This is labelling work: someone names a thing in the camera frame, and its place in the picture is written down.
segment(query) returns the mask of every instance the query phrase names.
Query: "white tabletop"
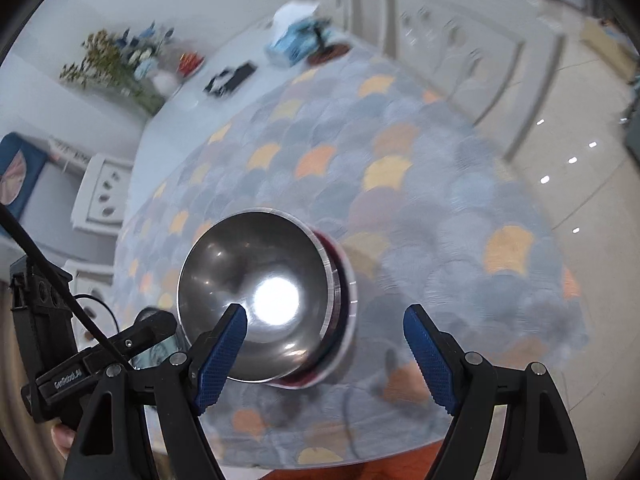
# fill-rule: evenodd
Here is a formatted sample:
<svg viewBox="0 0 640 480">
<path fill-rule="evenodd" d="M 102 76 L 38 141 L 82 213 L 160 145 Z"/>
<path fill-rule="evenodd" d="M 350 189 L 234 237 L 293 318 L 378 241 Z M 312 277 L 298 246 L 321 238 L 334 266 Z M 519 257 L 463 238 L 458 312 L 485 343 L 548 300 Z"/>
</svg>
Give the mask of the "white tabletop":
<svg viewBox="0 0 640 480">
<path fill-rule="evenodd" d="M 269 22 L 260 20 L 222 46 L 146 124 L 133 165 L 125 224 L 207 137 L 247 105 L 306 70 L 305 63 L 281 68 L 268 61 L 264 47 L 273 39 Z M 203 92 L 212 76 L 247 61 L 258 69 L 232 95 L 215 98 Z"/>
</svg>

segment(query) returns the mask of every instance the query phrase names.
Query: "tablecloth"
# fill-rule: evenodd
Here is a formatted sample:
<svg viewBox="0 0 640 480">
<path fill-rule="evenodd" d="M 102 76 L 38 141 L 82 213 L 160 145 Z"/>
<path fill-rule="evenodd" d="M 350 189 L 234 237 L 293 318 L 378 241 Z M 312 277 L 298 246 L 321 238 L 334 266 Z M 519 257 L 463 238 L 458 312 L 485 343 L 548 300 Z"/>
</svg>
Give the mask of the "tablecloth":
<svg viewBox="0 0 640 480">
<path fill-rule="evenodd" d="M 191 246 L 252 206 L 340 242 L 358 320 L 347 357 L 317 386 L 227 381 L 201 417 L 225 465 L 335 465 L 441 439 L 450 418 L 402 335 L 409 304 L 496 365 L 558 364 L 586 342 L 578 285 L 525 187 L 436 92 L 366 48 L 265 95 L 159 186 L 118 241 L 123 324 L 150 304 L 175 312 Z"/>
</svg>

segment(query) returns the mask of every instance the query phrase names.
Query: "blue textured grip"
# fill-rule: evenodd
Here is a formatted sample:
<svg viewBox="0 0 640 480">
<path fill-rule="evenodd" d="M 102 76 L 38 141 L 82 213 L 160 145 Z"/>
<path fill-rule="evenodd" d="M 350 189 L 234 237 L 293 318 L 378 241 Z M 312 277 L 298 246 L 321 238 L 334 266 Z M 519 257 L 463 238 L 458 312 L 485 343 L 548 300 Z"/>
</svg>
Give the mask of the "blue textured grip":
<svg viewBox="0 0 640 480">
<path fill-rule="evenodd" d="M 409 343 L 433 400 L 444 406 L 449 415 L 453 415 L 458 400 L 453 391 L 453 374 L 449 366 L 413 310 L 405 311 L 402 324 L 404 338 Z"/>
<path fill-rule="evenodd" d="M 198 394 L 194 400 L 198 415 L 218 402 L 226 377 L 233 366 L 246 336 L 246 312 L 239 308 L 211 349 L 209 357 L 198 372 Z"/>
</svg>

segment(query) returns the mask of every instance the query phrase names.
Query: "hand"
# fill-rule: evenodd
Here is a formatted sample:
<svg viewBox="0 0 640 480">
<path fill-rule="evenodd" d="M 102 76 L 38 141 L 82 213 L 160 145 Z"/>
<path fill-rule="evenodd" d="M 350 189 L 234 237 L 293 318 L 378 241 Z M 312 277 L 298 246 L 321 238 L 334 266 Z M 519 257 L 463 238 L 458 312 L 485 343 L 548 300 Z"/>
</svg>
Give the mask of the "hand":
<svg viewBox="0 0 640 480">
<path fill-rule="evenodd" d="M 74 442 L 76 437 L 76 432 L 64 424 L 56 424 L 53 428 L 51 428 L 51 439 L 53 440 L 53 445 L 56 446 L 56 449 L 60 452 L 60 454 L 66 458 L 69 456 L 69 451 L 71 450 L 71 445 Z"/>
</svg>

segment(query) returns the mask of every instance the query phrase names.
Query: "silver pivot bolt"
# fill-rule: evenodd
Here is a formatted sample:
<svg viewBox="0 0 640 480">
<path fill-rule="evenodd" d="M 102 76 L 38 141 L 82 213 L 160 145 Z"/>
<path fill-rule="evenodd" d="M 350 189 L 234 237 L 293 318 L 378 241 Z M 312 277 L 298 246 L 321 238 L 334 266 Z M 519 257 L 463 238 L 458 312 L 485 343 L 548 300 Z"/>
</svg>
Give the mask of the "silver pivot bolt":
<svg viewBox="0 0 640 480">
<path fill-rule="evenodd" d="M 465 354 L 465 361 L 470 365 L 479 365 L 482 362 L 482 356 L 477 352 L 469 352 Z"/>
<path fill-rule="evenodd" d="M 119 375 L 121 371 L 122 371 L 122 367 L 120 365 L 118 364 L 109 365 L 106 371 L 107 377 L 115 377 L 116 375 Z"/>
<path fill-rule="evenodd" d="M 187 354 L 184 352 L 176 352 L 169 357 L 169 362 L 173 366 L 180 366 L 183 362 L 187 360 Z"/>
<path fill-rule="evenodd" d="M 531 371 L 536 375 L 546 374 L 545 365 L 543 365 L 542 363 L 531 363 Z"/>
</svg>

